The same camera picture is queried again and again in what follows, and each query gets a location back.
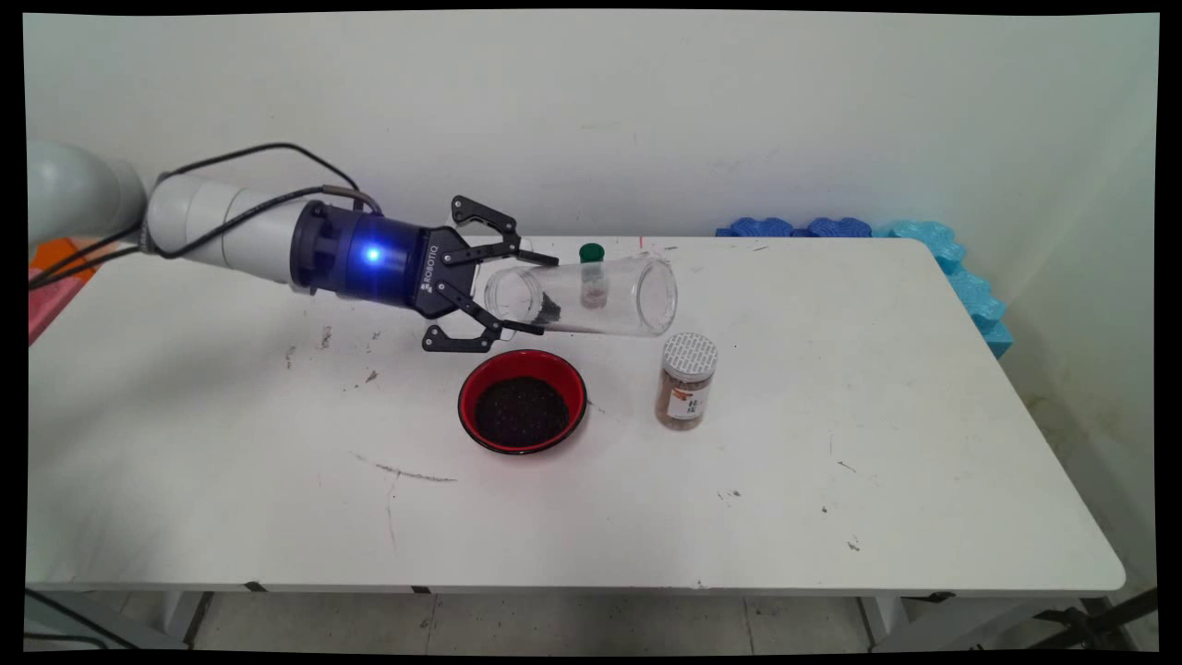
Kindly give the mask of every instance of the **silver lid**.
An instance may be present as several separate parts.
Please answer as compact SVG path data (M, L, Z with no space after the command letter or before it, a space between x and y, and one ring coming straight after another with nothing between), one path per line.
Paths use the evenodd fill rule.
M678 332L664 346L662 367L674 379L696 384L714 374L719 364L719 348L697 332Z

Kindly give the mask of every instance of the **glass jar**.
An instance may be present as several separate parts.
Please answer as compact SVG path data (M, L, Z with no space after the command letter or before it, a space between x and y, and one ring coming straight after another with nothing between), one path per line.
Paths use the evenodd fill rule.
M693 430L702 423L719 350L706 335L678 332L664 345L657 420L670 430Z
M488 278L485 308L546 330L656 338L677 312L677 282L651 255L508 267Z

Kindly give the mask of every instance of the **dark soil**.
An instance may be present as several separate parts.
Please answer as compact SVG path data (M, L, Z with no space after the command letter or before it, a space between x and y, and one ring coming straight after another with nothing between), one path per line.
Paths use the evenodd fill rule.
M547 322L553 322L561 318L563 307L558 305L554 300L550 299L550 295L541 294L541 307L538 309L538 315L530 322L534 325L545 325Z
M560 435L570 422L558 391L532 377L493 384L476 399L476 430L501 446L535 446Z

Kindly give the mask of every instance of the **robotic arm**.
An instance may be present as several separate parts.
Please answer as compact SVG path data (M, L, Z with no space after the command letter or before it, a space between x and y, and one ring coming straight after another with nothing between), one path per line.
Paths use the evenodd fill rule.
M332 168L298 146L272 146L297 149ZM387 217L356 188L322 185L271 196L183 172L196 165L164 174L145 198L128 164L56 143L30 141L27 148L31 254L52 237L138 226L137 242L147 253L239 269L310 293L324 288L413 308L428 319L462 309L485 327L480 338L456 340L431 325L422 341L427 352L485 353L504 328L543 334L539 326L498 319L469 293L476 263L485 260L517 256L557 265L558 259L521 249L517 220L465 196L452 200L456 226L483 223L500 241L469 246L450 226L428 228ZM305 197L317 193L350 196L371 209Z

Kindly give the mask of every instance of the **orange object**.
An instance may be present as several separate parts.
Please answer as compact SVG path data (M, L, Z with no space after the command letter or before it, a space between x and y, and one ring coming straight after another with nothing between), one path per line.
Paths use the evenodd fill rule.
M37 247L37 255L33 256L33 262L30 263L30 269L37 268L38 270L45 269L51 265L58 262L59 260L69 256L70 254L78 250L67 237L58 237L57 240L50 240L48 242L41 243ZM61 269L67 269L77 265L82 265L85 259L74 259L70 265L63 267ZM82 272L73 274L83 281L89 281L91 276L95 275L95 268L87 267Z

